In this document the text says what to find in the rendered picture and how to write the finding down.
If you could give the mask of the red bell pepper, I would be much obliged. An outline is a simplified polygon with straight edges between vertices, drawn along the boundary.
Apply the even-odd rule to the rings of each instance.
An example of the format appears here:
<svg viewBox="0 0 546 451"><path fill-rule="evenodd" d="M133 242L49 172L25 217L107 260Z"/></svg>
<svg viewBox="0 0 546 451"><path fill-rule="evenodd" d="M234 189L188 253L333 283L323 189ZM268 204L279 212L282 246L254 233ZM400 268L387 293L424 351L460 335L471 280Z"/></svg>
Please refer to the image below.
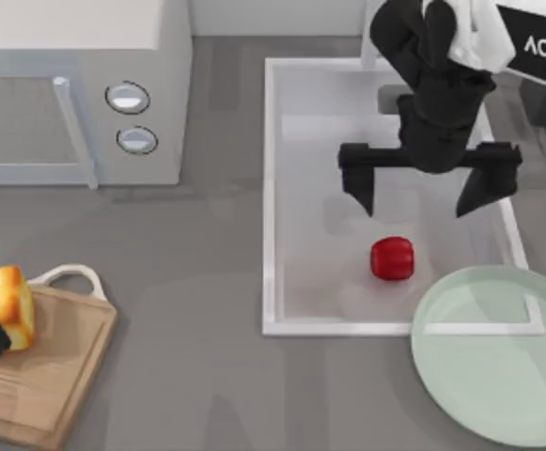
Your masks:
<svg viewBox="0 0 546 451"><path fill-rule="evenodd" d="M413 244L394 236L376 241L370 249L370 270L384 281L407 280L414 274Z"/></svg>

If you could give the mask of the white sink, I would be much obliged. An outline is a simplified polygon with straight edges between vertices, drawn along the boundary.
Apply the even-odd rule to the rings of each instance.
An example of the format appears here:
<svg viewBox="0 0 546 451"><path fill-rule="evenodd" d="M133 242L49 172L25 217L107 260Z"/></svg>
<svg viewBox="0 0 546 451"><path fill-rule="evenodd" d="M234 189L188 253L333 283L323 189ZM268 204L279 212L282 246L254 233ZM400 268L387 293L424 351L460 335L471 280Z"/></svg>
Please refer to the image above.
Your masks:
<svg viewBox="0 0 546 451"><path fill-rule="evenodd" d="M527 267L516 217L502 200L455 215L464 171L434 177L380 169L372 217L342 191L343 143L398 145L394 95L404 85L383 60L269 58L265 62L262 331L267 335L402 336L425 291L474 265ZM414 274L384 281L370 249L402 237Z"/></svg>

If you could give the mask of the pale green plate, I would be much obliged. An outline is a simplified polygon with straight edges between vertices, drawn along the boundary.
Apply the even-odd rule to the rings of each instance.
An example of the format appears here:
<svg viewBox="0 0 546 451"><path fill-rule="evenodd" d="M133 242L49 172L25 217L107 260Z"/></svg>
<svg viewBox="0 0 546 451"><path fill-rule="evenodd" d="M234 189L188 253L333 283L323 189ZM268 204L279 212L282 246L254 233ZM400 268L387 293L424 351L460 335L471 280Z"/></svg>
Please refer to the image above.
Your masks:
<svg viewBox="0 0 546 451"><path fill-rule="evenodd" d="M491 441L546 447L546 277L486 265L443 277L415 310L411 351L430 397Z"/></svg>

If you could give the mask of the pale microwave oven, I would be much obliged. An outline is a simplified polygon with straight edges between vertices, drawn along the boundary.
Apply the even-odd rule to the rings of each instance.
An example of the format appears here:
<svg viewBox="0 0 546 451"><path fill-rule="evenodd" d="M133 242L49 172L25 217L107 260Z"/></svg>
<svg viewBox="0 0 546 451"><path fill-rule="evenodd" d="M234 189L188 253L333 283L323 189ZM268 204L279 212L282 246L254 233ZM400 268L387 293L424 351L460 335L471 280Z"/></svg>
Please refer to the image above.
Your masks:
<svg viewBox="0 0 546 451"><path fill-rule="evenodd" d="M0 77L65 76L77 84L99 187L179 181L193 57L188 0L0 0ZM150 107L123 115L105 89L144 87ZM158 137L148 155L122 150L117 132Z"/></svg>

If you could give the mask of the round microwave knob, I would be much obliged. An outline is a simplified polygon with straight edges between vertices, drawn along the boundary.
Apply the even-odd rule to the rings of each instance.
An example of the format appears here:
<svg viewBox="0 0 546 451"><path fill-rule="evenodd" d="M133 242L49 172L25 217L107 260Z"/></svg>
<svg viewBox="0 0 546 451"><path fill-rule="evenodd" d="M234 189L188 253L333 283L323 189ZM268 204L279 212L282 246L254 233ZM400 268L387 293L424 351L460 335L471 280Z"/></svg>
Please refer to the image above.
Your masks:
<svg viewBox="0 0 546 451"><path fill-rule="evenodd" d="M149 128L142 126L118 131L116 140L122 150L132 155L148 155L159 145L157 135Z"/></svg>
<svg viewBox="0 0 546 451"><path fill-rule="evenodd" d="M123 115L140 115L151 104L148 91L141 85L123 81L117 85L108 86L104 97L107 104L117 113Z"/></svg>

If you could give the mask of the microwave glass door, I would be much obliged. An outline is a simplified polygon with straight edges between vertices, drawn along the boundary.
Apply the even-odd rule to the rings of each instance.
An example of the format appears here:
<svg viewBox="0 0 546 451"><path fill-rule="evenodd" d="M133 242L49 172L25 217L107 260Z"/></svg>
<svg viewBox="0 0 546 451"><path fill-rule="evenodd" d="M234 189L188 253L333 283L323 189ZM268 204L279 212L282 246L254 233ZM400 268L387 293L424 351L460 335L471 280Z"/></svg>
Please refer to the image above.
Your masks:
<svg viewBox="0 0 546 451"><path fill-rule="evenodd" d="M54 77L0 77L0 186L87 186L54 94ZM77 84L70 81L95 161Z"/></svg>

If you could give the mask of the wooden cutting board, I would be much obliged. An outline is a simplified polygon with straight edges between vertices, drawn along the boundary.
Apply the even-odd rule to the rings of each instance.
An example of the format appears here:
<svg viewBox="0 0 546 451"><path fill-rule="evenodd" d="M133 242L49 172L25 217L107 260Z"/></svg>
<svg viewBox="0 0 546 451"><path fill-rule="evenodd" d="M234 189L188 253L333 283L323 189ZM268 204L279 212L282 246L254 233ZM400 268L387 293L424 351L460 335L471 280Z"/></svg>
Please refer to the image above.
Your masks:
<svg viewBox="0 0 546 451"><path fill-rule="evenodd" d="M25 279L35 309L27 350L0 356L0 440L62 451L117 322L98 274L64 264Z"/></svg>

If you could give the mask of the yellow bread loaf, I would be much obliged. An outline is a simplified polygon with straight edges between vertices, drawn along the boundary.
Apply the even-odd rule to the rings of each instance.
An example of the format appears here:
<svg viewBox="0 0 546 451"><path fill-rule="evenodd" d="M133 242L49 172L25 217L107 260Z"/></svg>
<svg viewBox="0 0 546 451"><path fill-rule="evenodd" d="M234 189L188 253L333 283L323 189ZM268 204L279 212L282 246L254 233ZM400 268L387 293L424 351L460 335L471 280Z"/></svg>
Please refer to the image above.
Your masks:
<svg viewBox="0 0 546 451"><path fill-rule="evenodd" d="M0 325L10 339L9 351L29 349L35 336L32 292L19 267L0 267Z"/></svg>

